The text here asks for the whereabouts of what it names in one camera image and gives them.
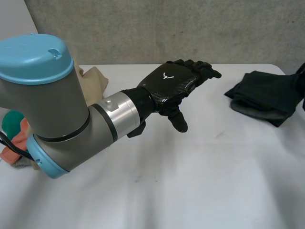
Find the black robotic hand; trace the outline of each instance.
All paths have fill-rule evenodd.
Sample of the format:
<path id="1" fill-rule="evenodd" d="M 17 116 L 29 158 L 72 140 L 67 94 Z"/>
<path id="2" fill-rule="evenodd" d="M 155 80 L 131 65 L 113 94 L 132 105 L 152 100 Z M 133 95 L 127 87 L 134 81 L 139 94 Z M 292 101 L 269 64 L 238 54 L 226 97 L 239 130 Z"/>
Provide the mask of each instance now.
<path id="1" fill-rule="evenodd" d="M 179 132 L 187 131 L 187 123 L 179 110 L 182 99 L 207 79 L 220 78 L 221 74 L 212 69 L 209 63 L 192 60 L 168 61 L 146 76 L 138 85 L 149 93 L 153 101 L 153 111 L 167 116 Z M 145 128 L 145 122 L 128 136 L 139 135 Z"/>

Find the pink cloth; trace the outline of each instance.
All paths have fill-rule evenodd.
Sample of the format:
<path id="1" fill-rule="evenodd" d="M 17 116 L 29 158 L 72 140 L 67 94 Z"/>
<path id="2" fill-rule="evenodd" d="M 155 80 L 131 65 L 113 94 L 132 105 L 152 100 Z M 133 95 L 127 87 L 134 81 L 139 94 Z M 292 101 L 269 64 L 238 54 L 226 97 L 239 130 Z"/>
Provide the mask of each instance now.
<path id="1" fill-rule="evenodd" d="M 26 142 L 27 142 L 28 137 L 26 135 L 26 131 L 28 129 L 28 126 L 29 125 L 28 125 L 26 118 L 22 119 L 22 121 L 20 123 L 21 131 L 11 141 L 16 147 L 18 147 L 22 150 L 27 150 Z M 8 147 L 5 147 L 0 154 L 0 157 L 6 163 L 12 165 L 16 161 L 18 161 L 21 156 L 19 154 L 16 154 L 12 150 L 10 150 Z"/>

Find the dark gray fabric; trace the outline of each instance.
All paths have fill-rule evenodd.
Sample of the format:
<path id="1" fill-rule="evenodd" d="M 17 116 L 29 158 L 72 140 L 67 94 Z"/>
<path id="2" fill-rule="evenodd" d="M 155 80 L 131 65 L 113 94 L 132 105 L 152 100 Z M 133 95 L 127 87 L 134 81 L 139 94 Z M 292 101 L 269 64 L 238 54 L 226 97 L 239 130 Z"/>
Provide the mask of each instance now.
<path id="1" fill-rule="evenodd" d="M 305 65 L 293 75 L 275 75 L 254 71 L 225 93 L 231 108 L 246 116 L 266 120 L 279 127 L 304 98 Z"/>
<path id="2" fill-rule="evenodd" d="M 11 165 L 13 168 L 24 168 L 32 166 L 31 160 L 21 156 L 18 161 Z"/>

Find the white table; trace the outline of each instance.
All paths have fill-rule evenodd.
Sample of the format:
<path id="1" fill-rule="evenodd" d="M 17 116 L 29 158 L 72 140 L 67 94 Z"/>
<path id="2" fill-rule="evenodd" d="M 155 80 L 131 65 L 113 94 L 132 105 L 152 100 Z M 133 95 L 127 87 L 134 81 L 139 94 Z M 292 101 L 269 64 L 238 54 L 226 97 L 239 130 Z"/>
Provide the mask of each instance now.
<path id="1" fill-rule="evenodd" d="M 280 128 L 239 114 L 223 94 L 269 64 L 215 64 L 212 79 L 183 100 L 178 133 L 152 114 L 59 179 L 0 163 L 1 229 L 303 229 L 305 112 Z M 88 70 L 92 66 L 83 66 Z M 135 87 L 157 65 L 99 65 L 105 95 Z"/>

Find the green object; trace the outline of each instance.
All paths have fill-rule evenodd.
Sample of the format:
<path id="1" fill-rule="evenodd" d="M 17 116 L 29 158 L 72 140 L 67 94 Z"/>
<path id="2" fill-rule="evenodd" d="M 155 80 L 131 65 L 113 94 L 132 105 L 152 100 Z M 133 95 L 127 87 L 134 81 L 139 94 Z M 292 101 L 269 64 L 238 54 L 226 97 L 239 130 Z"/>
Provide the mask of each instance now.
<path id="1" fill-rule="evenodd" d="M 9 140 L 19 134 L 20 123 L 24 118 L 23 114 L 18 111 L 9 111 L 2 120 L 2 130 L 6 133 Z"/>

